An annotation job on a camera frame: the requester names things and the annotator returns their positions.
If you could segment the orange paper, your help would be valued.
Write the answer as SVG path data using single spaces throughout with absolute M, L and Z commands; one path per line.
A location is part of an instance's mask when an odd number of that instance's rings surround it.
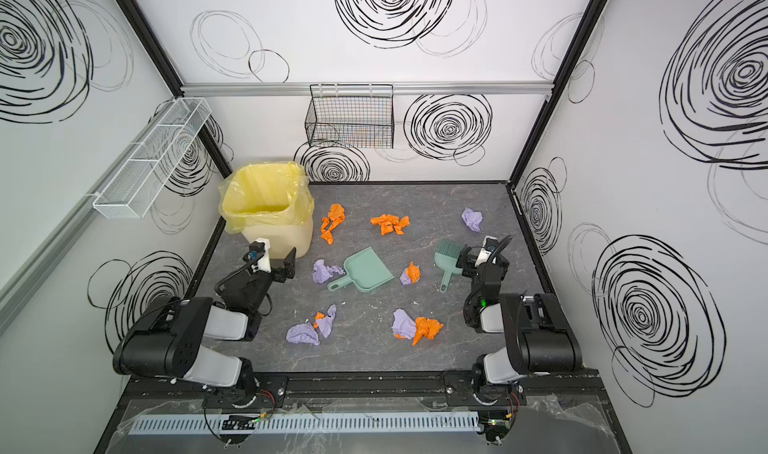
M 415 319 L 415 327 L 416 331 L 412 339 L 413 346 L 416 346 L 424 337 L 433 340 L 444 325 L 437 319 L 418 317 Z

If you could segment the cream trash bin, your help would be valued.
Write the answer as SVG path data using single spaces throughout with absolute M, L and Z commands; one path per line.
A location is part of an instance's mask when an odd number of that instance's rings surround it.
M 307 254 L 311 246 L 313 227 L 313 219 L 309 217 L 298 224 L 263 224 L 247 227 L 242 231 L 242 235 L 250 243 L 267 239 L 270 244 L 268 252 L 271 259 L 284 259 L 293 248 L 296 249 L 296 257 L 301 258 Z

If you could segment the black front rail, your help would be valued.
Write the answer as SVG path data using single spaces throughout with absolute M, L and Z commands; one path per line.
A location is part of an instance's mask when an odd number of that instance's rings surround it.
M 293 372 L 257 373 L 256 380 L 281 405 L 288 399 L 354 397 L 439 397 L 451 405 L 472 402 L 480 395 L 503 390 L 523 393 L 602 391 L 604 384 L 595 370 L 544 376 L 525 376 L 510 384 L 483 381 L 471 370 Z

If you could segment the orange paper scrap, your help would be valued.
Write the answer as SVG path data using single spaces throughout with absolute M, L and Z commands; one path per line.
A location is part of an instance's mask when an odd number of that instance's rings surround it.
M 322 218 L 321 238 L 328 245 L 334 244 L 333 231 L 346 220 L 346 211 L 341 204 L 332 204 L 328 215 Z

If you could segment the purple paper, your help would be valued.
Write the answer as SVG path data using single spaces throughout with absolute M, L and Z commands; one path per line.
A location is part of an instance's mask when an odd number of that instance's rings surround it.
M 394 337 L 413 340 L 417 332 L 415 321 L 403 309 L 395 310 L 393 317 L 392 333 Z
M 312 280 L 316 284 L 324 284 L 335 276 L 342 276 L 345 271 L 338 265 L 327 265 L 323 259 L 318 259 L 313 264 Z
M 307 344 L 319 346 L 319 334 L 312 324 L 303 323 L 290 327 L 285 339 L 291 344 Z

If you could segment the orange paper scraps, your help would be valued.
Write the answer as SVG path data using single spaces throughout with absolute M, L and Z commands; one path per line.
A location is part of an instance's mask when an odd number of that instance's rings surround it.
M 380 234 L 382 236 L 392 232 L 396 233 L 397 235 L 403 235 L 404 229 L 410 225 L 410 217 L 399 217 L 395 215 L 383 214 L 378 217 L 371 218 L 370 223 L 379 227 Z

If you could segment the aluminium wall rail left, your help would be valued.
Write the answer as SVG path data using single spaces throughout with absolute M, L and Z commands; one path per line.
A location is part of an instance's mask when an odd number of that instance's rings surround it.
M 96 214 L 92 207 L 93 201 L 116 177 L 132 152 L 143 142 L 143 139 L 149 134 L 150 127 L 159 121 L 161 116 L 169 111 L 177 100 L 179 97 L 170 98 L 159 104 L 157 112 L 150 118 L 134 141 L 86 191 L 65 218 L 54 228 L 53 232 L 45 238 L 43 243 L 36 248 L 2 287 L 1 335 L 4 335 L 14 323 L 40 287 L 77 243 L 83 232 L 94 221 Z

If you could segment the purple paper ball back right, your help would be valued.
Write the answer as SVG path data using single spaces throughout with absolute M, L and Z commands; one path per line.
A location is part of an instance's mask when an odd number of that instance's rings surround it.
M 471 208 L 465 208 L 461 214 L 461 218 L 468 229 L 472 232 L 482 231 L 483 214 L 479 211 L 475 211 Z

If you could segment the small orange purple scrap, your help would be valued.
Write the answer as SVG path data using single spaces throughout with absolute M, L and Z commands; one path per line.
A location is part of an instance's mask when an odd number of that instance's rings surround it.
M 420 278 L 421 278 L 420 268 L 417 265 L 415 265 L 413 262 L 409 263 L 409 265 L 403 270 L 402 274 L 399 277 L 402 285 L 412 285 L 418 282 Z

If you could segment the yellow plastic bin liner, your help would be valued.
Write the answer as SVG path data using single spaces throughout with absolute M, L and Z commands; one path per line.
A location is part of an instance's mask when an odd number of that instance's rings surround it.
M 295 162 L 246 165 L 224 179 L 218 190 L 219 214 L 230 234 L 253 227 L 298 226 L 313 216 L 309 177 Z

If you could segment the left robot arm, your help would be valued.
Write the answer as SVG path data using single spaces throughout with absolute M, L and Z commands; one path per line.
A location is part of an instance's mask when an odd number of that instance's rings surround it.
M 271 300 L 269 289 L 295 276 L 296 256 L 291 248 L 273 261 L 268 240 L 259 238 L 249 245 L 244 265 L 215 284 L 219 305 L 211 297 L 153 302 L 115 349 L 114 371 L 234 389 L 246 401 L 259 396 L 252 363 L 205 347 L 203 340 L 253 340 L 265 317 L 260 307 Z

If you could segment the green hand brush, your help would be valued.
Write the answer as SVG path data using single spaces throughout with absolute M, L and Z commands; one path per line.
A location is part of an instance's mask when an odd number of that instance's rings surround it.
M 440 284 L 441 293 L 447 292 L 453 276 L 460 276 L 462 274 L 462 268 L 457 263 L 463 248 L 463 244 L 448 239 L 442 239 L 437 245 L 434 263 L 443 271 Z

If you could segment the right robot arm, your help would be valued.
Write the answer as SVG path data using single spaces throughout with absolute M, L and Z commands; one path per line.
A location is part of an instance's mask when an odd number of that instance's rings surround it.
M 459 251 L 456 267 L 471 280 L 462 314 L 479 333 L 501 334 L 504 346 L 478 357 L 472 386 L 479 394 L 530 376 L 577 372 L 582 352 L 557 297 L 552 293 L 503 293 L 508 263 L 501 246 Z

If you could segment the green dustpan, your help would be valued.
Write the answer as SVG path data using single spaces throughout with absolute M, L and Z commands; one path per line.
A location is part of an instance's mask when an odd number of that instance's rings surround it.
M 330 281 L 329 292 L 336 292 L 349 285 L 354 285 L 359 292 L 367 293 L 394 279 L 372 247 L 349 256 L 343 265 L 345 275 Z

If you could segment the aluminium wall rail back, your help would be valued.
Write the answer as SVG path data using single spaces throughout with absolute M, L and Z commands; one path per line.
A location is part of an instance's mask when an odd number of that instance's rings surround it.
M 549 95 L 550 81 L 417 81 L 417 82 L 285 82 L 285 83 L 198 83 L 185 84 L 182 92 L 198 97 L 255 97 L 309 95 Z

